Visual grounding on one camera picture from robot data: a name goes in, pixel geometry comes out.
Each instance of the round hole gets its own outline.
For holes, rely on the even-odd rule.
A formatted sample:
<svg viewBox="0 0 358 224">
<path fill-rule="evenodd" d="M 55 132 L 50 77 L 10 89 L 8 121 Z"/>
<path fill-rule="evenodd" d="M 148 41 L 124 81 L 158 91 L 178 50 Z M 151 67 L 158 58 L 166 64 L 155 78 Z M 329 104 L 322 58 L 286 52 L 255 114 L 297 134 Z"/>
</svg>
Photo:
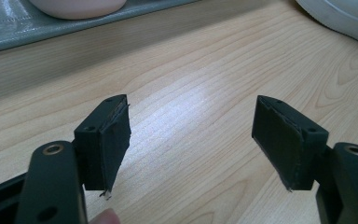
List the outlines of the round hole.
<svg viewBox="0 0 358 224">
<path fill-rule="evenodd" d="M 358 156 L 358 147 L 349 146 L 349 147 L 345 147 L 345 149 L 347 149 L 347 151 L 349 151 L 351 154 Z"/>
<path fill-rule="evenodd" d="M 86 130 L 88 132 L 90 132 L 90 131 L 92 131 L 94 129 L 95 129 L 95 127 L 92 127 L 92 126 L 84 128 L 84 130 Z"/>
<path fill-rule="evenodd" d="M 43 154 L 45 154 L 47 156 L 51 156 L 51 155 L 61 152 L 62 150 L 63 150 L 63 145 L 54 144 L 54 145 L 45 147 L 45 149 L 43 149 Z"/>
<path fill-rule="evenodd" d="M 49 221 L 57 215 L 57 212 L 57 207 L 48 207 L 37 215 L 37 220 L 40 222 Z"/>
</svg>

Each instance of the wooden table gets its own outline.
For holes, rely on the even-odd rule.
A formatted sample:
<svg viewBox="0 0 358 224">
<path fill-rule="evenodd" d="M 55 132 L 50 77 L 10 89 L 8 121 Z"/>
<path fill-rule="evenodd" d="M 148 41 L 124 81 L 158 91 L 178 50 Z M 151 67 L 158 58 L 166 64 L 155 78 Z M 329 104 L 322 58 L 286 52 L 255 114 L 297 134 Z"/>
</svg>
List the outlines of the wooden table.
<svg viewBox="0 0 358 224">
<path fill-rule="evenodd" d="M 0 183 L 33 150 L 71 141 L 102 99 L 126 93 L 131 146 L 113 198 L 89 218 L 127 223 L 318 223 L 251 137 L 258 94 L 358 144 L 358 42 L 293 0 L 211 0 L 0 52 Z"/>
</svg>

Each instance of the wood grain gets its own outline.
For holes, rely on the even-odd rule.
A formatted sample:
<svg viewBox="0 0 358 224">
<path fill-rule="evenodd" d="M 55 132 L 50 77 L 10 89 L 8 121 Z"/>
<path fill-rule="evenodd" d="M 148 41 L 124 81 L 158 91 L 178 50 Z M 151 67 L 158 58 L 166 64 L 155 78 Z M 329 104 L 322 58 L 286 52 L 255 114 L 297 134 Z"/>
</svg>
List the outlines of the wood grain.
<svg viewBox="0 0 358 224">
<path fill-rule="evenodd" d="M 358 144 L 358 42 L 295 1 L 205 0 L 0 52 L 0 183 L 126 93 L 131 146 L 89 217 L 126 223 L 318 223 L 251 138 L 258 94 Z"/>
</svg>

